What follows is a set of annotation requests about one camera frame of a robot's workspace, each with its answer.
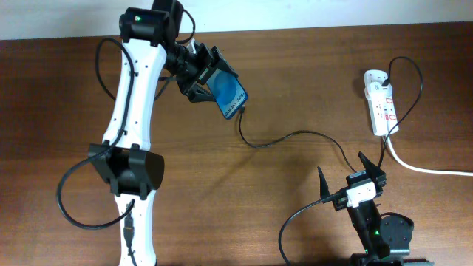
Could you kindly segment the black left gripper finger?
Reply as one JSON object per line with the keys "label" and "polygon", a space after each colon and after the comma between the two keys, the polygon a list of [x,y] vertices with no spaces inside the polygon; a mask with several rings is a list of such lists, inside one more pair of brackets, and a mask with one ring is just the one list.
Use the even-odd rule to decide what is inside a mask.
{"label": "black left gripper finger", "polygon": [[211,48],[211,55],[213,58],[210,64],[210,69],[212,71],[212,75],[210,77],[210,85],[215,85],[217,83],[218,74],[222,74],[224,72],[232,76],[235,80],[239,78],[237,72],[224,59],[222,53],[220,52],[217,46],[213,46]]}
{"label": "black left gripper finger", "polygon": [[187,91],[188,100],[191,103],[215,102],[214,96],[206,89],[203,89],[198,83],[195,83]]}

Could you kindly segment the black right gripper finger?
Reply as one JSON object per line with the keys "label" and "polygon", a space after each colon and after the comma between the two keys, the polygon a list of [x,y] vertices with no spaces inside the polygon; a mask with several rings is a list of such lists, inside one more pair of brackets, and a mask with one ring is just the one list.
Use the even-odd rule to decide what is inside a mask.
{"label": "black right gripper finger", "polygon": [[381,170],[376,164],[371,162],[361,151],[358,153],[358,157],[363,164],[366,173],[370,177],[381,177],[384,176],[384,171]]}
{"label": "black right gripper finger", "polygon": [[318,171],[319,182],[320,182],[320,188],[319,188],[320,198],[322,200],[325,200],[330,196],[330,190],[320,166],[317,167],[317,171]]}

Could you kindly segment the blue smartphone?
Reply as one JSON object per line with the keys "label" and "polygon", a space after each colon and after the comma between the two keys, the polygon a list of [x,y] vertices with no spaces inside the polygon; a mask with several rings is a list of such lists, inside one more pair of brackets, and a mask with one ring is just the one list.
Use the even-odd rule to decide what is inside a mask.
{"label": "blue smartphone", "polygon": [[248,100],[248,93],[231,73],[217,69],[206,84],[226,120],[230,120]]}

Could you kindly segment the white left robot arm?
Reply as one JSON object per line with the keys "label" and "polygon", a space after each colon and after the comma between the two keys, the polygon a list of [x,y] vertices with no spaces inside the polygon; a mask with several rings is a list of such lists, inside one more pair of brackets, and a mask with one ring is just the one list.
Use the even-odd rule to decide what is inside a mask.
{"label": "white left robot arm", "polygon": [[190,102],[215,102],[231,119],[248,99],[237,73],[217,47],[179,40],[185,9],[156,1],[149,10],[130,7],[119,20],[122,65],[112,118],[100,144],[89,147],[93,166],[110,186],[120,213],[121,265],[155,265],[153,202],[165,163],[152,153],[151,117],[163,70]]}

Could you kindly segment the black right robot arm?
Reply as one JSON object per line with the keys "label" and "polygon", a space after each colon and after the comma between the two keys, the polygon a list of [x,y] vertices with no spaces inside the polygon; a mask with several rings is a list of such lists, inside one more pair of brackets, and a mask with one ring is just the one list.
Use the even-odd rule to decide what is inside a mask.
{"label": "black right robot arm", "polygon": [[350,257],[351,265],[402,265],[403,258],[410,254],[414,223],[401,214],[379,213],[374,199],[384,192],[386,173],[362,152],[358,157],[364,170],[347,176],[347,186],[333,194],[318,169],[321,201],[331,202],[336,211],[347,210],[350,216],[364,248],[364,253]]}

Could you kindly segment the white USB charger adapter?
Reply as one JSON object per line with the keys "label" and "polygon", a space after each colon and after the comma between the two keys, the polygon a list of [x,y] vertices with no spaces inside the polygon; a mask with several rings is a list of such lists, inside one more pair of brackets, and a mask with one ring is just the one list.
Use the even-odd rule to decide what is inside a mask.
{"label": "white USB charger adapter", "polygon": [[392,96],[392,86],[382,86],[381,83],[374,81],[365,86],[365,97],[367,100],[375,100],[379,98],[388,98]]}

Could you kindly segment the white power strip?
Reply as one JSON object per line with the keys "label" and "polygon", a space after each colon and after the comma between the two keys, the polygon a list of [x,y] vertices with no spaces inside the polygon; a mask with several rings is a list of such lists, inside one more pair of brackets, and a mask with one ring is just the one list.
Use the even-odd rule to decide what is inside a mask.
{"label": "white power strip", "polygon": [[[371,69],[364,73],[364,85],[377,81],[383,85],[387,79],[387,73],[381,70]],[[375,100],[367,100],[370,118],[372,122],[372,130],[375,136],[386,136],[390,130],[392,134],[396,133],[399,128],[397,126],[398,118],[395,112],[393,98],[379,98]]]}

